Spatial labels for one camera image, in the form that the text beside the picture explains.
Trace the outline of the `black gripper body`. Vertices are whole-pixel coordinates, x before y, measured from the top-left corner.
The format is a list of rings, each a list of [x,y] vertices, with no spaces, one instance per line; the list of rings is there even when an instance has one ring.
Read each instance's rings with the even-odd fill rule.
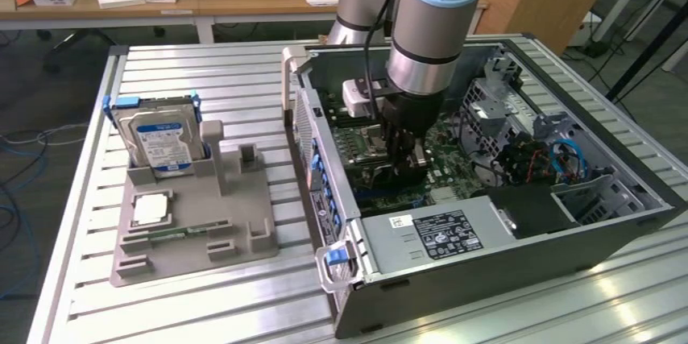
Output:
[[[411,93],[387,95],[382,107],[386,137],[397,134],[423,139],[435,125],[443,104],[443,93],[421,96]]]

